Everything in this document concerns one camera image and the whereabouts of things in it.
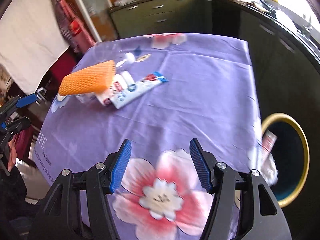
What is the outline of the person's hand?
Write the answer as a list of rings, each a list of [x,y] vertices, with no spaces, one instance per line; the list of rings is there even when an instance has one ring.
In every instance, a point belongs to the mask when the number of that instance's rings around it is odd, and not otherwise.
[[[16,153],[16,148],[13,140],[8,143],[8,146],[10,150],[9,161],[8,161],[8,171],[10,172],[16,164],[17,153]]]

